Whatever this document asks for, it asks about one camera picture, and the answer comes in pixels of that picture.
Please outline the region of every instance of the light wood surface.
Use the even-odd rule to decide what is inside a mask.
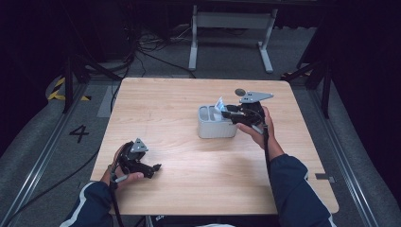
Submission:
[[[198,108],[239,104],[235,89],[273,93],[270,110],[283,150],[309,170],[309,183],[330,212],[339,210],[295,97],[284,81],[230,79],[124,79],[91,180],[98,181],[118,148],[140,138],[149,151],[142,163],[162,164],[152,179],[118,192],[125,215],[276,214],[264,151],[237,131],[233,138],[198,137]]]

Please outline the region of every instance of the metal track on floor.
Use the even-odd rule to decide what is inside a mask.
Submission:
[[[341,173],[345,179],[345,182],[348,186],[352,198],[354,199],[354,203],[357,206],[357,209],[365,226],[378,226],[372,209],[369,206],[369,203],[366,201],[365,195],[359,185],[357,177],[355,176],[354,171],[352,170],[344,153],[344,150],[342,149],[340,140],[337,137],[330,120],[324,117],[318,92],[316,90],[309,90],[308,92],[316,110],[320,112],[320,119],[333,145],[335,151],[334,154],[336,156],[337,162],[339,163]]]
[[[64,113],[61,115],[61,118],[59,119],[55,129],[51,133],[46,145],[44,146],[44,149],[39,156],[38,160],[36,161],[35,165],[29,172],[29,174],[26,177],[26,180],[18,193],[17,197],[15,198],[14,202],[12,203],[11,207],[9,208],[8,212],[6,213],[6,216],[4,217],[3,221],[0,223],[0,227],[5,226],[5,224],[9,221],[9,219],[16,213],[18,212],[21,207],[23,207],[30,199],[33,191],[36,188],[36,185],[38,184],[39,180],[41,179],[44,170],[47,167],[48,162],[50,161],[51,156],[54,153],[55,147],[58,144],[58,141],[60,139],[61,133],[67,124],[68,120],[71,118],[72,113],[74,112],[75,108],[78,105],[78,101],[80,98],[84,95],[84,92],[87,88],[88,84],[79,84],[75,94],[74,94],[74,102],[69,108],[67,113]],[[17,215],[9,224],[9,227],[12,227],[15,225],[15,223],[18,220],[19,215]]]

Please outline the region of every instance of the person's left hand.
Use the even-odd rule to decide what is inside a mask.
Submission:
[[[123,147],[124,147],[124,145],[121,146],[120,149],[115,153],[114,159],[113,159],[113,163],[111,164],[111,167],[106,169],[106,171],[104,172],[103,177],[100,179],[102,182],[106,183],[107,185],[110,184],[110,177],[111,177],[110,176],[110,171],[111,171],[111,168],[114,166],[114,164],[115,164],[115,162],[117,160],[118,154],[120,153],[120,150]],[[120,177],[125,175],[120,166],[115,170],[115,175],[117,176],[117,178],[120,178]],[[139,179],[142,179],[142,178],[144,178],[144,174],[141,173],[141,172],[130,173],[126,180],[118,183],[118,188],[122,188],[125,185],[127,185],[129,183],[133,183],[133,182],[135,182],[135,181],[137,181]]]

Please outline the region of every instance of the sleeve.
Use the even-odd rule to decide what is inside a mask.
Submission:
[[[271,160],[270,185],[281,226],[336,226],[306,179],[307,168],[295,157]]]
[[[113,222],[113,218],[109,214],[111,202],[112,197],[106,183],[88,183],[80,191],[73,210],[61,224],[61,227],[109,227]]]

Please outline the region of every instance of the person's arm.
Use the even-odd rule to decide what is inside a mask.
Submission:
[[[281,226],[336,226],[330,212],[307,182],[306,166],[284,153],[275,138],[269,110],[263,109],[269,131],[270,185]],[[263,135],[243,124],[237,124],[237,127],[264,149]]]
[[[122,147],[114,156],[114,162]],[[115,171],[117,177],[124,175],[121,168]],[[67,216],[61,227],[67,226],[111,226],[112,217],[109,214],[112,204],[112,196],[109,190],[110,170],[106,169],[99,182],[91,182],[86,184],[79,193],[79,197],[74,205],[73,210]],[[143,173],[132,173],[129,177],[120,183],[118,188],[124,187],[126,184],[144,178]]]

